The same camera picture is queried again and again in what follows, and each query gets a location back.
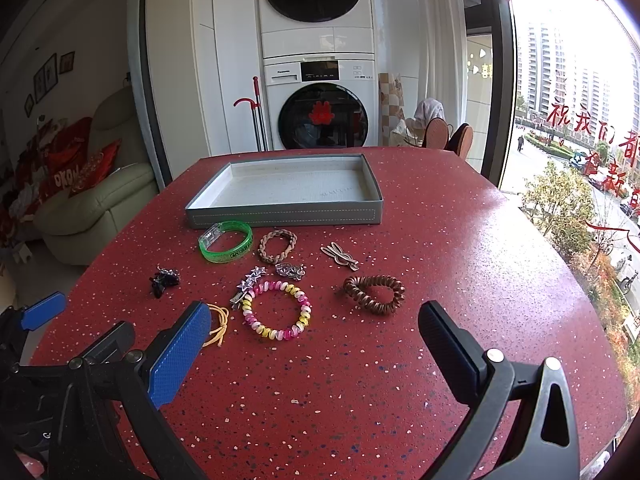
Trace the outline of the black hair claw clip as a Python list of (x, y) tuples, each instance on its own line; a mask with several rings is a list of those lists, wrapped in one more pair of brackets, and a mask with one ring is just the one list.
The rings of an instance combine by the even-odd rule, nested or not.
[(166, 289), (180, 284), (180, 276), (176, 270), (157, 268), (150, 282), (153, 296), (160, 299)]

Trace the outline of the grey jewelry tray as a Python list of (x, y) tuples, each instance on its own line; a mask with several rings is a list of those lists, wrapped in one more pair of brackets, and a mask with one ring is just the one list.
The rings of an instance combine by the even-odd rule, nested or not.
[(384, 198), (366, 156), (305, 155), (228, 162), (186, 205), (193, 229), (379, 224)]

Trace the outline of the cream leather sofa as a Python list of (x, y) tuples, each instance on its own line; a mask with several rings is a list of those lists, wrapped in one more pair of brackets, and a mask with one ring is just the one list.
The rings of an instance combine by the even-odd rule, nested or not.
[[(94, 116), (80, 121), (87, 131), (86, 161), (60, 177), (61, 189), (43, 202), (35, 227), (59, 262), (88, 266), (157, 194), (142, 139), (134, 92), (122, 88), (105, 99)], [(114, 171), (89, 191), (70, 197), (70, 188), (91, 155), (121, 140)]]

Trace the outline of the silver star hair clip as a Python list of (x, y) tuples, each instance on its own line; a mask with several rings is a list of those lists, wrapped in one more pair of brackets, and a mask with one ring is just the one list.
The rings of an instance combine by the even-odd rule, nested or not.
[(236, 286), (238, 291), (230, 300), (230, 307), (233, 310), (237, 309), (242, 302), (246, 294), (252, 290), (259, 280), (267, 274), (267, 270), (263, 266), (255, 266), (250, 272), (248, 272), (244, 278), (240, 281), (240, 284)]

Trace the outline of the green translucent bangle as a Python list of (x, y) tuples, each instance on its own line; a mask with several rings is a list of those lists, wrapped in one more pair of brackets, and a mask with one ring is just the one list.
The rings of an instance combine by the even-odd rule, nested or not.
[(245, 256), (253, 246), (253, 230), (242, 221), (213, 224), (198, 238), (198, 248), (210, 263), (224, 264)]

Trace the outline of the red cushion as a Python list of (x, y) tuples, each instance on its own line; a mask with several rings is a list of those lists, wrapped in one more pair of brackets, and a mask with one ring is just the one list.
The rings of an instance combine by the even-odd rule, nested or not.
[(70, 197), (91, 190), (114, 171), (120, 144), (122, 141), (116, 140), (89, 157), (74, 179)]

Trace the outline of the silver crystal brooch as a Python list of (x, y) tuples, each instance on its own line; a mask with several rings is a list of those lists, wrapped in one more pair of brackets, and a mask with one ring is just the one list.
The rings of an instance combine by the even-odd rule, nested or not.
[(286, 278), (287, 280), (299, 282), (303, 279), (306, 274), (306, 268), (303, 264), (294, 264), (288, 262), (279, 262), (274, 266), (274, 270), (276, 270), (277, 274), (281, 278)]

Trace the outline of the black picture frames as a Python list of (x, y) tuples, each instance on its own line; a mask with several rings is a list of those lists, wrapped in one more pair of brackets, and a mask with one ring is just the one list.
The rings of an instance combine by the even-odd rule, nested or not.
[(75, 52), (70, 51), (58, 56), (56, 53), (37, 70), (32, 77), (32, 93), (29, 93), (24, 111), (27, 118), (32, 116), (35, 105), (40, 103), (44, 97), (58, 84), (58, 76), (70, 73), (74, 69)]

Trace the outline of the brown chair right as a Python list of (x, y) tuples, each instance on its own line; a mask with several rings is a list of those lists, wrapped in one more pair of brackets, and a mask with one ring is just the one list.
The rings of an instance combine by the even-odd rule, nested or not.
[(473, 128), (469, 124), (462, 124), (448, 140), (445, 150), (453, 152), (462, 159), (468, 157), (473, 143)]

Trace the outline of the brown chair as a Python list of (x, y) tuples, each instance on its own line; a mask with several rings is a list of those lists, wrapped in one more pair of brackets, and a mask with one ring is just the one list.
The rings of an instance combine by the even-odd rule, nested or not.
[(448, 140), (445, 150), (453, 152), (462, 159), (468, 157), (473, 143), (473, 128), (469, 124), (462, 124)]
[(427, 125), (422, 146), (432, 150), (444, 150), (449, 140), (448, 124), (439, 117), (433, 118)]

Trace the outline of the white washing machine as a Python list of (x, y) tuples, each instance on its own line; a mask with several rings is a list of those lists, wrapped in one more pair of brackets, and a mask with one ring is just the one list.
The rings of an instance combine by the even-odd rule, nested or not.
[(380, 144), (378, 74), (373, 55), (317, 53), (267, 58), (264, 84), (275, 150)]

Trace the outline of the brown chair left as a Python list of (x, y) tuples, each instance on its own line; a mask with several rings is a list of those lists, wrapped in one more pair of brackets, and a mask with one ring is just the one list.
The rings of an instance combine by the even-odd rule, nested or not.
[(422, 146), (432, 150), (444, 150), (449, 140), (448, 124), (439, 117), (433, 118), (427, 125)]

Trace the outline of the white stacked dryer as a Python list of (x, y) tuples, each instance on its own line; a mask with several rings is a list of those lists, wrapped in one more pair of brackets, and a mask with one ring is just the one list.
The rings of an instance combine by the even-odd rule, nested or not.
[(372, 54), (371, 0), (258, 0), (265, 58)]

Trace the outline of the red handled mop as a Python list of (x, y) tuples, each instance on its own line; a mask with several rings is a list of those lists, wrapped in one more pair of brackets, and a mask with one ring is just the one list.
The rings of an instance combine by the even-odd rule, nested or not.
[(233, 106), (237, 107), (242, 103), (247, 103), (250, 106), (257, 151), (261, 153), (268, 152), (269, 142), (264, 114), (262, 114), (262, 92), (260, 92), (259, 78), (257, 76), (253, 77), (253, 90), (254, 96), (252, 98), (239, 98), (233, 103)]

